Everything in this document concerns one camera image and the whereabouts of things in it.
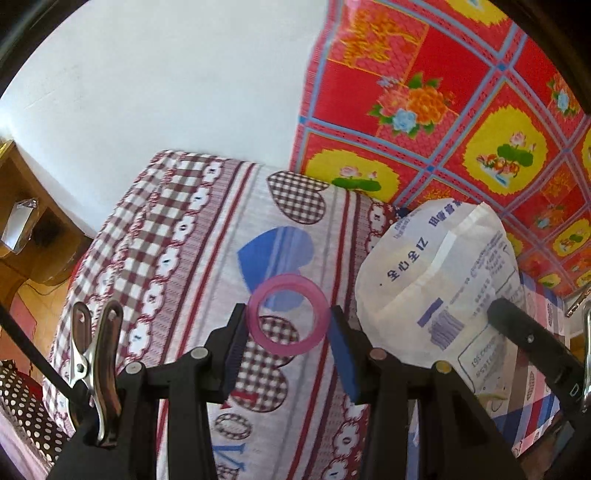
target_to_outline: black cable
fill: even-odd
[[[35,287],[33,287],[33,285],[28,284],[28,283],[24,283],[23,285],[26,285],[27,287],[29,287],[30,289],[34,290],[37,295],[41,296],[41,297],[47,297],[48,295],[51,295],[53,292],[55,292],[58,288],[60,288],[64,283],[66,283],[69,280],[69,278],[65,279],[63,282],[61,282],[59,285],[56,285],[54,288],[52,288],[50,291],[48,291],[47,293],[41,293],[39,290],[37,290]]]

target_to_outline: pink ring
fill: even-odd
[[[259,309],[263,301],[271,294],[280,290],[290,290],[302,294],[312,304],[314,309],[314,328],[303,340],[282,345],[267,337],[261,330],[258,321]],[[293,273],[276,275],[261,283],[252,293],[246,307],[248,329],[253,340],[267,352],[274,355],[294,356],[309,352],[326,335],[330,323],[330,309],[326,297],[318,286],[308,278]]]

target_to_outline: bed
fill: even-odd
[[[394,223],[396,209],[288,171],[210,155],[162,151],[116,205],[80,263],[50,362],[69,379],[69,311],[93,321],[109,298],[124,306],[120,371],[140,360],[173,362],[224,325],[235,305],[270,276],[299,272],[357,324],[353,283],[361,262]],[[528,312],[564,339],[562,304],[522,278]],[[274,338],[307,334],[309,306],[280,293],[262,311]],[[518,354],[511,395],[489,412],[518,455],[548,427],[558,402]],[[57,432],[72,434],[64,397],[47,381],[44,405]],[[369,411],[353,405],[326,341],[306,355],[270,355],[250,339],[235,390],[210,406],[220,479],[355,478]],[[158,478],[166,475],[167,407],[158,420]],[[47,465],[59,457],[45,455]]]

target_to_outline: white wall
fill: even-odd
[[[326,0],[90,0],[0,99],[49,193],[93,235],[154,153],[286,167]]]

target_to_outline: wooden cabinet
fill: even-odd
[[[0,233],[15,202],[37,200],[30,224],[31,239],[18,254],[0,244],[0,303],[10,307],[18,288],[29,278],[45,285],[68,279],[90,238],[57,206],[28,168],[13,142],[0,149]]]

